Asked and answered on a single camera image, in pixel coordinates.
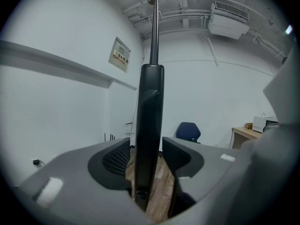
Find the chair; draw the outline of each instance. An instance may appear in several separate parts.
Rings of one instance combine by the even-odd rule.
[[[182,122],[177,128],[176,137],[190,142],[197,142],[201,132],[193,122]]]

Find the white appliance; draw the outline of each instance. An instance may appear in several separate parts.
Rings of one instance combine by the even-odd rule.
[[[246,24],[248,20],[247,12],[215,1],[211,5],[208,29],[212,34],[239,39],[249,30],[249,26]]]
[[[252,130],[262,133],[263,128],[268,125],[278,123],[277,118],[272,117],[254,117]]]

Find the black pole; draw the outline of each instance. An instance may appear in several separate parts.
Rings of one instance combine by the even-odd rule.
[[[154,5],[150,64],[141,68],[135,142],[135,202],[146,211],[158,160],[164,103],[164,67],[158,64],[158,0]]]

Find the bright light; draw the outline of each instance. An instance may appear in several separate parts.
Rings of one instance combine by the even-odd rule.
[[[286,33],[286,34],[290,34],[290,32],[291,32],[292,30],[293,30],[293,29],[292,29],[292,26],[289,25],[289,26],[287,27],[287,29],[285,30],[285,33]]]

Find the white microwave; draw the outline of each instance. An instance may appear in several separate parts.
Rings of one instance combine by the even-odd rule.
[[[278,123],[277,118],[272,117],[254,117],[252,130],[262,133],[263,128],[268,125]]]

